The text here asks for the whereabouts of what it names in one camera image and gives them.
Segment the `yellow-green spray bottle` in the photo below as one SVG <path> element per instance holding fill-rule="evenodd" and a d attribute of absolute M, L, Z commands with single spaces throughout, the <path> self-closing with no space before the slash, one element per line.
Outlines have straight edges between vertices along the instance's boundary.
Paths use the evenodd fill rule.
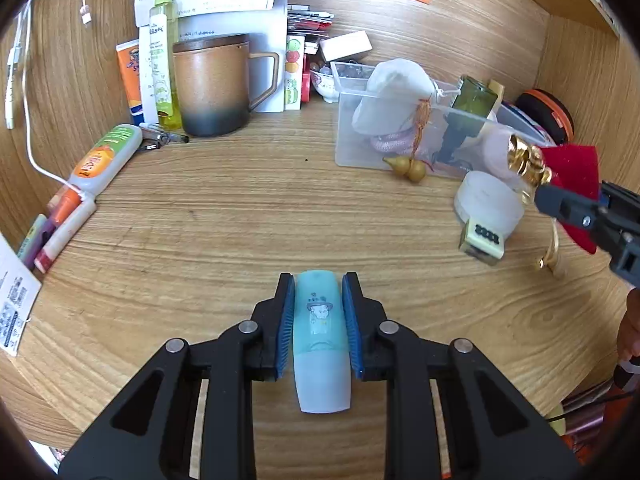
<path fill-rule="evenodd" d="M 172 47 L 178 41 L 178 16 L 174 0 L 156 0 L 149 11 L 151 72 L 158 120 L 165 130 L 182 127 L 178 94 L 175 90 Z"/>

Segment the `brown ceramic mug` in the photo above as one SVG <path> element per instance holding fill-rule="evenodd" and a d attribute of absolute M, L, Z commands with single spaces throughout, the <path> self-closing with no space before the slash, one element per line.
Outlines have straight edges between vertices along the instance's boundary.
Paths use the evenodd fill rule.
<path fill-rule="evenodd" d="M 249 101 L 249 60 L 273 58 L 271 86 Z M 175 85 L 184 131 L 196 137 L 228 134 L 278 87 L 280 56 L 249 52 L 249 35 L 209 36 L 174 44 Z"/>

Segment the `finger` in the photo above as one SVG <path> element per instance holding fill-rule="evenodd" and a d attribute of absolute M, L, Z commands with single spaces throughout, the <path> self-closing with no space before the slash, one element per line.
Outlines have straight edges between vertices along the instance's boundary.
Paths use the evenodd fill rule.
<path fill-rule="evenodd" d="M 634 288 L 626 297 L 625 317 L 640 332 L 640 289 L 638 288 Z"/>
<path fill-rule="evenodd" d="M 626 315 L 618 330 L 618 354 L 624 360 L 640 355 L 640 332 L 631 325 Z"/>

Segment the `mug lid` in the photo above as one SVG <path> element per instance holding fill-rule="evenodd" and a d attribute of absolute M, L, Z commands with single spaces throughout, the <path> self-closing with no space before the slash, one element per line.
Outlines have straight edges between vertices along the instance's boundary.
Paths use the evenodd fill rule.
<path fill-rule="evenodd" d="M 202 50 L 214 46 L 227 46 L 239 43 L 248 43 L 248 34 L 223 34 L 222 36 L 204 36 L 196 40 L 179 41 L 174 43 L 175 52 L 189 52 L 191 50 Z"/>

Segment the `white lid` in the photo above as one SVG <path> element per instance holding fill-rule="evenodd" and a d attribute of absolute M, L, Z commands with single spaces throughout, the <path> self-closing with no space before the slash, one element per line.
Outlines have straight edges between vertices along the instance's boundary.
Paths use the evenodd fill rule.
<path fill-rule="evenodd" d="M 470 217 L 485 222 L 506 240 L 524 215 L 520 196 L 503 181 L 482 171 L 469 171 L 453 207 L 463 222 Z"/>
<path fill-rule="evenodd" d="M 335 413 L 351 407 L 348 352 L 319 350 L 296 354 L 293 371 L 302 412 Z"/>

